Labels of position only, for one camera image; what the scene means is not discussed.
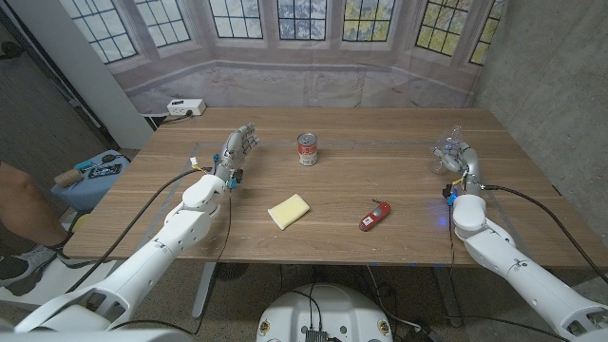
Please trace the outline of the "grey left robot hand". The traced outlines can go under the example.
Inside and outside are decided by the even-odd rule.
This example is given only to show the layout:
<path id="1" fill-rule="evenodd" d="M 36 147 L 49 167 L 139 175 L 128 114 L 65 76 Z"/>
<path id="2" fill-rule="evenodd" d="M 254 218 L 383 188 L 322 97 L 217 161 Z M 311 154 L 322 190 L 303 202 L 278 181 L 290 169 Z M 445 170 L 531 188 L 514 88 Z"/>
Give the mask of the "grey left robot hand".
<path id="1" fill-rule="evenodd" d="M 228 181 L 245 162 L 246 156 L 259 143 L 254 123 L 233 131 L 215 158 L 213 175 Z"/>

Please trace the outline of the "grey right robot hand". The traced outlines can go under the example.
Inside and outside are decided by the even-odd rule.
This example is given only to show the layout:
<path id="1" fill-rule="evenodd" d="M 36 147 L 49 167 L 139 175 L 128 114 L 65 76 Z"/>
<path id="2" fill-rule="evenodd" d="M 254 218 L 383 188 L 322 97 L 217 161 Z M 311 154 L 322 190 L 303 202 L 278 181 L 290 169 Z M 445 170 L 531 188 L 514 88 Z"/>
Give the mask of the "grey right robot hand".
<path id="1" fill-rule="evenodd" d="M 450 142 L 434 147 L 432 152 L 447 170 L 464 177 L 464 191 L 467 194 L 480 195 L 481 168 L 474 148 L 466 142 Z"/>

